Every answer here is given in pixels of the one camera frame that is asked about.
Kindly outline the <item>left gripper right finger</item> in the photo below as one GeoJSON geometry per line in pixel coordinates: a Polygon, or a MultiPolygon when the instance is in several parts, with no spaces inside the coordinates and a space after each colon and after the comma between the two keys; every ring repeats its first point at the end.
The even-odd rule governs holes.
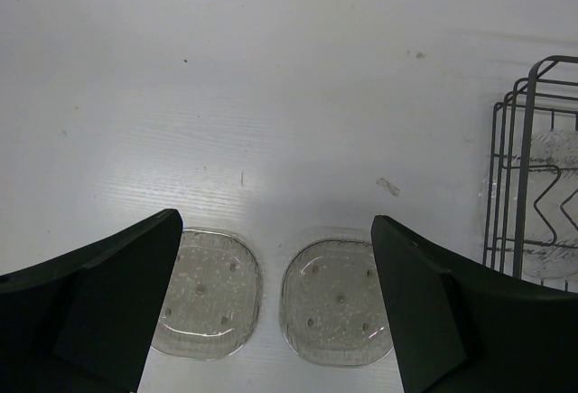
{"type": "Polygon", "coordinates": [[[577,296],[504,275],[388,216],[371,241],[407,392],[574,392],[577,296]]]}

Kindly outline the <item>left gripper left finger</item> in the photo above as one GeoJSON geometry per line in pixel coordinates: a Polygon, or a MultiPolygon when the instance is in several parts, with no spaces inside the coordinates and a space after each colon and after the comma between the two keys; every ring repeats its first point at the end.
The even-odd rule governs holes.
{"type": "Polygon", "coordinates": [[[3,275],[1,390],[137,391],[181,237],[165,209],[3,275]]]}

